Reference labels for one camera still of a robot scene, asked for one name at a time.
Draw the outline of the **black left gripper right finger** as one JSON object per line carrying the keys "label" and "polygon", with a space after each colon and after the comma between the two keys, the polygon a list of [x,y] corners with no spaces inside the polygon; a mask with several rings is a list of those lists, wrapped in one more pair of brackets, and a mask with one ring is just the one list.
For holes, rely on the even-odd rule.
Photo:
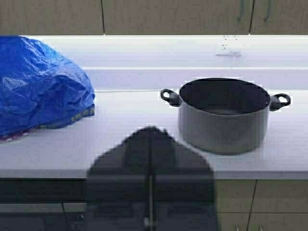
{"label": "black left gripper right finger", "polygon": [[167,131],[151,132],[153,225],[157,231],[217,231],[213,171]]}

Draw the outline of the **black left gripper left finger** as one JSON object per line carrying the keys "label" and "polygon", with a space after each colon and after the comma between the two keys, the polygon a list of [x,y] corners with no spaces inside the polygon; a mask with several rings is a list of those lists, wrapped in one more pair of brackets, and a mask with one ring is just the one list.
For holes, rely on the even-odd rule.
{"label": "black left gripper left finger", "polygon": [[98,156],[86,178],[87,231],[150,231],[149,149],[141,128]]}

